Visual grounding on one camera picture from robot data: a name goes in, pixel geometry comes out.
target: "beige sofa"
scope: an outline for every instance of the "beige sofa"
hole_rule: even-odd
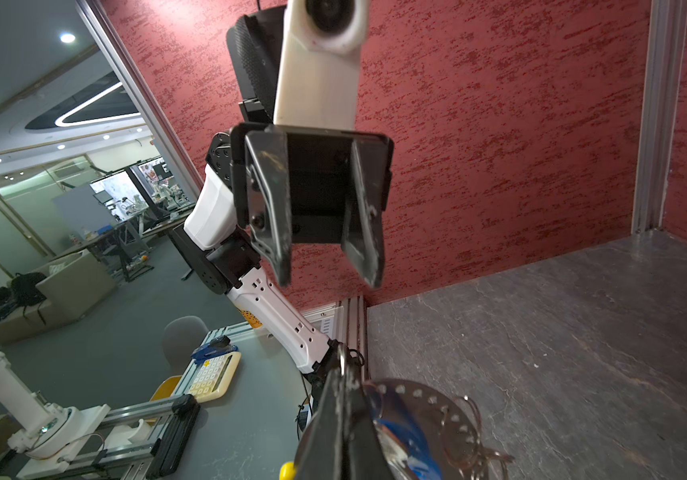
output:
[[[63,265],[50,274],[51,266]],[[47,278],[37,283],[46,297],[39,305],[18,307],[0,322],[0,344],[76,322],[110,293],[117,283],[88,250],[65,256],[34,270]]]

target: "bolt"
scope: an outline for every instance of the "bolt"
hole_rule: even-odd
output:
[[[258,230],[264,229],[264,214],[257,214],[252,216],[250,219],[250,225],[254,226]]]

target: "gray floor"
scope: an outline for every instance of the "gray floor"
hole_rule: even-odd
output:
[[[167,237],[149,259],[154,270],[122,282],[79,322],[4,347],[13,371],[61,406],[118,408],[147,401],[170,375],[160,348],[169,322],[195,315],[215,329],[244,321],[196,275],[180,280],[188,267]]]
[[[654,232],[370,308],[370,372],[468,394],[511,478],[687,478],[687,245]]]

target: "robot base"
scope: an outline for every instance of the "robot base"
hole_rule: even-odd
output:
[[[41,447],[35,448],[29,454],[33,457],[45,457],[52,455],[46,460],[36,460],[32,458],[21,469],[17,477],[22,480],[31,480],[32,478],[40,478],[46,475],[53,475],[64,472],[69,467],[69,462],[80,453],[82,447],[88,441],[86,436],[93,433],[98,428],[101,421],[109,411],[108,405],[101,405],[97,407],[88,408],[85,410],[78,410],[77,408],[68,408],[70,412],[69,418],[63,427],[58,432],[48,438]]]

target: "chair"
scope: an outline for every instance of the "chair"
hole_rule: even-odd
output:
[[[192,360],[192,352],[202,344],[208,328],[198,316],[173,320],[162,333],[162,353],[168,360],[171,375],[181,375]]]

